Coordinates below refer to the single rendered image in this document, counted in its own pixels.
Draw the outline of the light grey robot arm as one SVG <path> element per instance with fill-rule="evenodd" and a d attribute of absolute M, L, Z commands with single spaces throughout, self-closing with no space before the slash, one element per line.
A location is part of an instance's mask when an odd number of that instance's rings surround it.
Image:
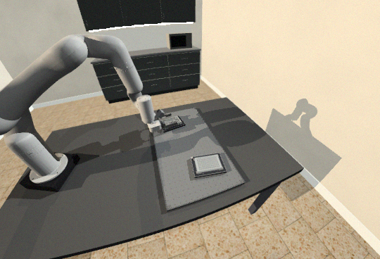
<path fill-rule="evenodd" d="M 31 169 L 30 180 L 36 184 L 59 176 L 68 158 L 63 153 L 54 153 L 42 139 L 34 128 L 29 108 L 86 58 L 111 61 L 143 122 L 153 122 L 165 114 L 158 109 L 154 115 L 151 97 L 141 94 L 143 84 L 120 39 L 98 34 L 72 34 L 62 38 L 0 90 L 0 136 L 4 135 L 7 147 Z"/>

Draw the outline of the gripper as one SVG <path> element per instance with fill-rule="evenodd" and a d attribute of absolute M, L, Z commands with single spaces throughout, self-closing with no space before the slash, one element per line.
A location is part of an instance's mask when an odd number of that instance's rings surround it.
<path fill-rule="evenodd" d="M 164 114 L 165 117 L 169 117 L 171 115 L 172 115 L 171 113 Z M 161 125 L 163 125 L 163 127 L 168 127 L 170 125 L 176 125 L 177 121 L 176 122 L 171 122 L 170 124 L 166 125 L 165 122 L 161 122 L 159 120 L 159 118 L 158 118 L 157 120 L 154 120 L 153 122 L 149 122 L 149 123 L 146 123 L 146 124 L 148 125 L 148 128 L 149 128 L 150 132 L 157 132 L 157 131 L 161 130 Z"/>

